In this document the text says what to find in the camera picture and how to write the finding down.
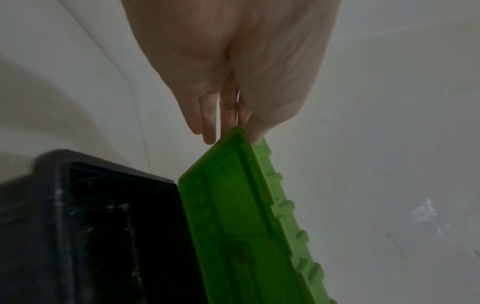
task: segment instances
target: white floor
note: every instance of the white floor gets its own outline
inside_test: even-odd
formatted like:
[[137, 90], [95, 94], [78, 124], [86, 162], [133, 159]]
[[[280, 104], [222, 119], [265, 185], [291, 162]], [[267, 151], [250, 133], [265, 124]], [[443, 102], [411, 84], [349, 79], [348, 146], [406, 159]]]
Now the white floor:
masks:
[[[478, 303], [480, 2], [344, 0], [299, 116], [272, 131], [338, 303]], [[207, 149], [118, 1], [0, 4], [0, 181], [69, 148], [177, 179]]]

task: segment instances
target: hand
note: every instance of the hand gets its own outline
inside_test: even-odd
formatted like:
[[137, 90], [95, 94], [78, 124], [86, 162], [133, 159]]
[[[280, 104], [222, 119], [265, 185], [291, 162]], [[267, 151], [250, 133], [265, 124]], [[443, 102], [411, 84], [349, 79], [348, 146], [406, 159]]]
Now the hand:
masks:
[[340, 0], [122, 0], [133, 33], [207, 144], [235, 125], [258, 143], [302, 107]]

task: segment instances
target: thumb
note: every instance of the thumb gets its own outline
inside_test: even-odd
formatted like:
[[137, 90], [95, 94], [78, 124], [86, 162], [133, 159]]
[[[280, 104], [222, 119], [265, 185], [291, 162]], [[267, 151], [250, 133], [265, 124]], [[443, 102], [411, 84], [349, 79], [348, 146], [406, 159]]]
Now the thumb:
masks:
[[252, 114], [246, 123], [245, 137], [254, 145], [258, 145], [265, 134], [270, 131], [277, 124], [267, 123], [255, 114]]

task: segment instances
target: green container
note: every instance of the green container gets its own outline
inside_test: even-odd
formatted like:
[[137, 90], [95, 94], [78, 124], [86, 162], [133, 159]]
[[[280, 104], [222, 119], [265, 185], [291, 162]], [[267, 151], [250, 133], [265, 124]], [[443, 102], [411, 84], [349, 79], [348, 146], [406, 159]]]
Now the green container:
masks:
[[178, 187], [210, 304], [331, 304], [265, 142], [238, 127]]

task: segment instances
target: black plastic bin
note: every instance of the black plastic bin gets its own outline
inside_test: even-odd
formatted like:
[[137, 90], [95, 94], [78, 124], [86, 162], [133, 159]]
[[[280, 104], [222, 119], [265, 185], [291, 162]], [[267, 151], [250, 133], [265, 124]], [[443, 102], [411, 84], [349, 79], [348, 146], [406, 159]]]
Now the black plastic bin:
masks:
[[58, 150], [0, 186], [0, 303], [206, 303], [177, 186]]

